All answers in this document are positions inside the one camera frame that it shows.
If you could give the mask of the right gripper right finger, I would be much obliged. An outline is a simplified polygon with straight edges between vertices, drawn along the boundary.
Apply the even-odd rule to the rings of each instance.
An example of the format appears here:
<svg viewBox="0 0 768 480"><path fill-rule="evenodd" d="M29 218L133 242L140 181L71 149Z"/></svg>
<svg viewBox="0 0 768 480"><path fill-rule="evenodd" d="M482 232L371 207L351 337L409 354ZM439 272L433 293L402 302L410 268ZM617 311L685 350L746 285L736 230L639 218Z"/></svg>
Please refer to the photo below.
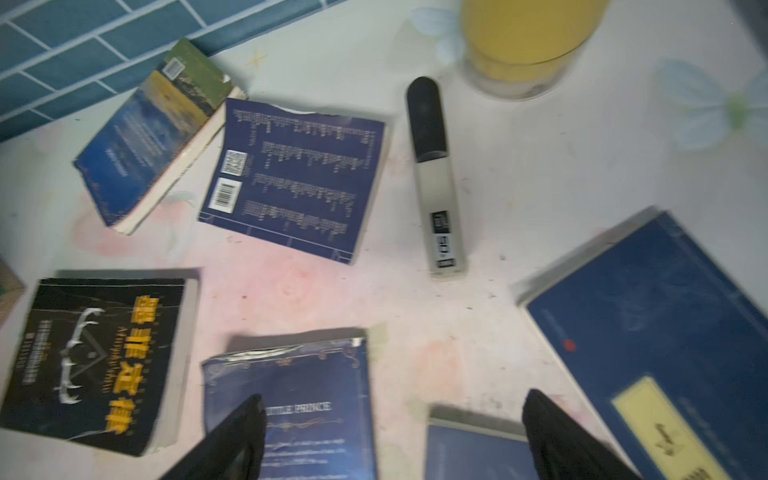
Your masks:
<svg viewBox="0 0 768 480"><path fill-rule="evenodd" d="M639 480L611 449L538 389L527 393L522 422L534 466L543 480Z"/></svg>

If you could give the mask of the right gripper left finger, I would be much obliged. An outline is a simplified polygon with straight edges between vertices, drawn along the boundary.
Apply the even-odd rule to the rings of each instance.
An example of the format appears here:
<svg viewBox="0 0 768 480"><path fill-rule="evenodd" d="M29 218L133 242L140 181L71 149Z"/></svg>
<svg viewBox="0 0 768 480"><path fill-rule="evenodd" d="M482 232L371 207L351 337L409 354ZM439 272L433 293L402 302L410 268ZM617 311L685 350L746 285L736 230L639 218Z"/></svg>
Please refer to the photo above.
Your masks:
<svg viewBox="0 0 768 480"><path fill-rule="evenodd" d="M251 395L161 479L258 479L266 426L262 397Z"/></svg>

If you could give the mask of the dark blue starry book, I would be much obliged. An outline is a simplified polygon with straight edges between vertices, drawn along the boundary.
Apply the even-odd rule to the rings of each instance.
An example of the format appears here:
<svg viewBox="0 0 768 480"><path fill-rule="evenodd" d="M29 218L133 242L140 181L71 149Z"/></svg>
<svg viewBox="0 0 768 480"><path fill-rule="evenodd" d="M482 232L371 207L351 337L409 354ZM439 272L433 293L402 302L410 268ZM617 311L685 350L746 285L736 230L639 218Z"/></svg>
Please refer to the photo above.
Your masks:
<svg viewBox="0 0 768 480"><path fill-rule="evenodd" d="M235 336L229 347L201 365L206 430L258 394L266 410L261 478L376 478L365 329Z"/></svg>

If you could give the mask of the navy blue book yellow label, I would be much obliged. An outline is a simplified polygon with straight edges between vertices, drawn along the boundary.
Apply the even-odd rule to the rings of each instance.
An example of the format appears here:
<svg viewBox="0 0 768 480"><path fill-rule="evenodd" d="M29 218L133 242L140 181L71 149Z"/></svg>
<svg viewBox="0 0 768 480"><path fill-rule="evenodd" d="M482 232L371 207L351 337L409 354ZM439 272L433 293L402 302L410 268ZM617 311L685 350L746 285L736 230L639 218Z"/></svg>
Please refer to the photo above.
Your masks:
<svg viewBox="0 0 768 480"><path fill-rule="evenodd" d="M461 410L430 408L426 479L537 479L525 427L520 422Z"/></svg>

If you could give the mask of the black book yellow characters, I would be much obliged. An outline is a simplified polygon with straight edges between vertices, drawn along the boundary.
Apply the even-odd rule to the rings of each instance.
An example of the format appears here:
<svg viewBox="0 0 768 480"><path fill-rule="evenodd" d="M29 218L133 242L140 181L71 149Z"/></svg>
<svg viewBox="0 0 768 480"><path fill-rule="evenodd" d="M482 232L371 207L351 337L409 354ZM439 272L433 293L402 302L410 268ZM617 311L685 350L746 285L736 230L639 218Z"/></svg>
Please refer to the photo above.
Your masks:
<svg viewBox="0 0 768 480"><path fill-rule="evenodd" d="M199 287L194 269L62 271L40 280L2 428L133 457L174 444Z"/></svg>

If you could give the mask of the dark blue barcode book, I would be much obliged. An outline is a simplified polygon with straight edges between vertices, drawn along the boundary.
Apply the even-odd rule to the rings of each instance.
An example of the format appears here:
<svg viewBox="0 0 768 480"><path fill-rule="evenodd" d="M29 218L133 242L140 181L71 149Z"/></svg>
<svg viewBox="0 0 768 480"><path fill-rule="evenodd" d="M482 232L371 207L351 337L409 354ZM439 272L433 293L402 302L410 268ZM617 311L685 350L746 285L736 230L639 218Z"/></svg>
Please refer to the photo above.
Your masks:
<svg viewBox="0 0 768 480"><path fill-rule="evenodd" d="M229 99L222 151L200 222L351 264L386 125Z"/></svg>

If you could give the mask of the blue green landscape book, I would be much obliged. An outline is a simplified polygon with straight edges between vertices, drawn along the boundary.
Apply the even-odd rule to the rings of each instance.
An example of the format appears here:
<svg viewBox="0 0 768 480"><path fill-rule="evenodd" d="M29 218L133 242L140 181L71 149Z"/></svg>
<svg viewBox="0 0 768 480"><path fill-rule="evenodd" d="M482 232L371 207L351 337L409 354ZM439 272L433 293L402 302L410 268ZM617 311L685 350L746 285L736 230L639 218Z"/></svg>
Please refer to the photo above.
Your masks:
<svg viewBox="0 0 768 480"><path fill-rule="evenodd" d="M207 148L245 92L181 39L74 161L104 224L132 234Z"/></svg>

